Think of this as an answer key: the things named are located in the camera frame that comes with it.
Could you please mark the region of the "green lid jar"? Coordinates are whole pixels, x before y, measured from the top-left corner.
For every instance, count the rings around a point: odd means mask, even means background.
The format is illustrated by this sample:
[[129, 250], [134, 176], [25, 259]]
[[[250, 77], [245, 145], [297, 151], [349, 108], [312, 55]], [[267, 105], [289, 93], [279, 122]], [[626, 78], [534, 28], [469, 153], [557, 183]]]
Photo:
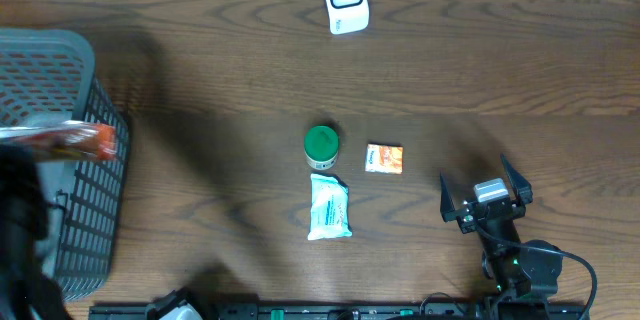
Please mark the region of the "green lid jar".
[[314, 126], [305, 135], [306, 161], [314, 170], [327, 170], [333, 167], [338, 158], [339, 148], [339, 135], [329, 126]]

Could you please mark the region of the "orange Kleenex tissue pack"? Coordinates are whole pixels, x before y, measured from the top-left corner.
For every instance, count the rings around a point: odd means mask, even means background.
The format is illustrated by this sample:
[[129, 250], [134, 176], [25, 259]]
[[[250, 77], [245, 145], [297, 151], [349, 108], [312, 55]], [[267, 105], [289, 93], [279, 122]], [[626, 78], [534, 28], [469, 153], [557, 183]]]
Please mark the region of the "orange Kleenex tissue pack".
[[403, 172], [402, 146], [368, 144], [366, 148], [365, 171], [383, 174]]

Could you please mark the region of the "teal wet wipes pack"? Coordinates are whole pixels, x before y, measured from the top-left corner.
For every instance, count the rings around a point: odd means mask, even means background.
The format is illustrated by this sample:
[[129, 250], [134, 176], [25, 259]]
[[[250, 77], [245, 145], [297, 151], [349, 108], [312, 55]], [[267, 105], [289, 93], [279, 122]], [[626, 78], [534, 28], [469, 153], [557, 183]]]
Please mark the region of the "teal wet wipes pack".
[[312, 173], [309, 241], [351, 237], [349, 188], [336, 176]]

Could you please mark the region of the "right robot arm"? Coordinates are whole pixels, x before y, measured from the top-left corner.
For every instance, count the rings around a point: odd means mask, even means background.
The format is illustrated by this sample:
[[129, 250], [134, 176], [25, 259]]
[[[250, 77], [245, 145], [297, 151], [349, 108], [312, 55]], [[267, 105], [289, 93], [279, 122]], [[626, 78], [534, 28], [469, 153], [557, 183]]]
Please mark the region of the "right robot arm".
[[562, 256], [546, 241], [521, 241], [515, 221], [533, 201], [532, 186], [505, 157], [501, 161], [509, 182], [497, 178], [475, 185], [475, 197], [459, 209], [441, 178], [440, 213], [481, 240], [483, 271], [498, 288], [481, 303], [485, 319], [549, 319], [548, 298], [558, 291]]

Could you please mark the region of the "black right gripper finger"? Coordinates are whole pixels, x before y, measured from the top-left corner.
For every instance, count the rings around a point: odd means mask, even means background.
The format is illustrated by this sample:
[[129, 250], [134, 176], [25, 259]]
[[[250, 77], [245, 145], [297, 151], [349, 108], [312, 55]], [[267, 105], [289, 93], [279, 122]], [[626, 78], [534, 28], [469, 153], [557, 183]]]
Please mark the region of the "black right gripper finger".
[[504, 154], [500, 157], [516, 199], [523, 205], [532, 203], [533, 191], [529, 181], [511, 165]]
[[440, 214], [444, 222], [450, 222], [456, 219], [456, 209], [449, 193], [446, 180], [443, 174], [439, 175], [441, 185], [441, 202]]

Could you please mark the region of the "red Top chocolate bar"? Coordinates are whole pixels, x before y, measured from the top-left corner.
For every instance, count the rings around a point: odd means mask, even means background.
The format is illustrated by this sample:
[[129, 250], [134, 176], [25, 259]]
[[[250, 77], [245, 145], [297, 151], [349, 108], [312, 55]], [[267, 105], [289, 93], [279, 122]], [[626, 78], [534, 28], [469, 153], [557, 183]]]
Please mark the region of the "red Top chocolate bar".
[[1, 144], [25, 148], [36, 162], [111, 161], [117, 153], [113, 126], [81, 121], [4, 127]]

